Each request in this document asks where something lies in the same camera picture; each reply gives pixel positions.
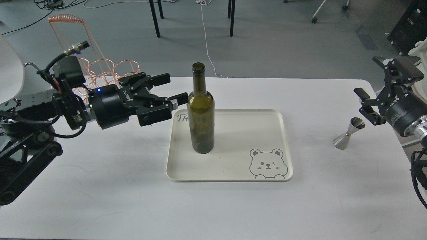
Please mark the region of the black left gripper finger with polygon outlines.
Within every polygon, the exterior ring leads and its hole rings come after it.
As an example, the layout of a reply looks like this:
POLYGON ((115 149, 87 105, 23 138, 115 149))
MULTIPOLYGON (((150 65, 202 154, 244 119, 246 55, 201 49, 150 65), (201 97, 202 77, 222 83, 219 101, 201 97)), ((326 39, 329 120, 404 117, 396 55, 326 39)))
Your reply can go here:
POLYGON ((170 74, 164 73, 156 76, 145 73, 137 73, 130 76, 119 78, 121 88, 118 90, 119 95, 149 94, 154 86, 160 86, 170 83, 170 74))
POLYGON ((151 101, 151 106, 160 106, 160 105, 169 104, 169 105, 172 105, 173 110, 176 110, 179 105, 187 104, 188 100, 189 100, 188 93, 186 92, 177 94, 172 97, 154 96, 154 100, 151 101))

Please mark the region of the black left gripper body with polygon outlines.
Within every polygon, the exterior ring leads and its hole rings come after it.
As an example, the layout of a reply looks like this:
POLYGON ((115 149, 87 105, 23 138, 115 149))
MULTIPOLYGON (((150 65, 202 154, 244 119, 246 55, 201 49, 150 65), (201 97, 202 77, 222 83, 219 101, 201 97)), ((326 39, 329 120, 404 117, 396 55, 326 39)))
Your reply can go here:
POLYGON ((137 116, 140 126, 172 118, 174 100, 151 94, 147 87, 107 85, 90 90, 90 112, 102 129, 125 123, 137 116))

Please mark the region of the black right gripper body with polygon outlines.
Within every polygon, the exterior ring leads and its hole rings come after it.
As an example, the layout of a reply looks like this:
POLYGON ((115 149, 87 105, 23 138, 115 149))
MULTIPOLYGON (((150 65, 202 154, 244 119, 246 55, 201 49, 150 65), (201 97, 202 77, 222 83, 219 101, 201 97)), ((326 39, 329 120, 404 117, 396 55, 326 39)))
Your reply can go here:
POLYGON ((412 91, 398 89, 395 94, 385 90, 378 95, 380 115, 401 137, 426 137, 426 102, 412 91))

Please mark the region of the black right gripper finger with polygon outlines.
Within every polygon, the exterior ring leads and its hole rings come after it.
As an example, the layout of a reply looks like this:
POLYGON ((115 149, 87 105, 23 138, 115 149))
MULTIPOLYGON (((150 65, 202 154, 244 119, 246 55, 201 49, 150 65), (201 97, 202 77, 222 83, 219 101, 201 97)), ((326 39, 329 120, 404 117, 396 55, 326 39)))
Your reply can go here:
POLYGON ((413 62, 406 57, 386 59, 383 56, 374 56, 372 60, 384 69, 385 79, 390 79, 391 84, 402 85, 420 97, 425 96, 425 67, 421 60, 413 62))
POLYGON ((383 106, 385 102, 379 99, 371 99, 369 94, 363 88, 355 88, 354 93, 361 99, 361 108, 359 112, 374 126, 386 123, 384 116, 378 114, 372 107, 383 106))

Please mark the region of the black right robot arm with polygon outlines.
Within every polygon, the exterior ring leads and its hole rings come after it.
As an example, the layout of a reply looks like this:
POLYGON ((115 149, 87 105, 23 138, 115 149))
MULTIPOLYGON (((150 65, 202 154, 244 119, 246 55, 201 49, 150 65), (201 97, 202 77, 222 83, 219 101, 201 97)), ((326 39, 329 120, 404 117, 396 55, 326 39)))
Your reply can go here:
POLYGON ((363 88, 354 93, 361 99, 360 113, 373 125, 388 123, 401 137, 415 136, 422 145, 413 151, 410 159, 412 185, 423 206, 426 206, 418 184, 426 189, 426 101, 415 94, 412 85, 424 78, 424 74, 408 59, 391 59, 384 64, 381 56, 373 57, 385 74, 384 86, 376 98, 371 98, 363 88))

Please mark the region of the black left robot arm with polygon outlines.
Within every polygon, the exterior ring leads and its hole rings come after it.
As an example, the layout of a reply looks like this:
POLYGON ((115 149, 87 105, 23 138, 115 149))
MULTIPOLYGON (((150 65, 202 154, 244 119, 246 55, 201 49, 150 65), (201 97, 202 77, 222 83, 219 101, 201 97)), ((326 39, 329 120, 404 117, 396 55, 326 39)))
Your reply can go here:
POLYGON ((9 99, 1 104, 1 128, 8 142, 1 149, 2 206, 15 201, 33 180, 63 154, 55 138, 79 136, 91 121, 102 129, 126 123, 133 115, 140 126, 172 118, 179 105, 188 103, 188 94, 159 97, 155 86, 170 83, 168 73, 150 76, 143 72, 110 84, 85 90, 88 102, 73 92, 84 88, 85 78, 77 54, 90 47, 86 41, 73 45, 37 73, 52 89, 9 99))

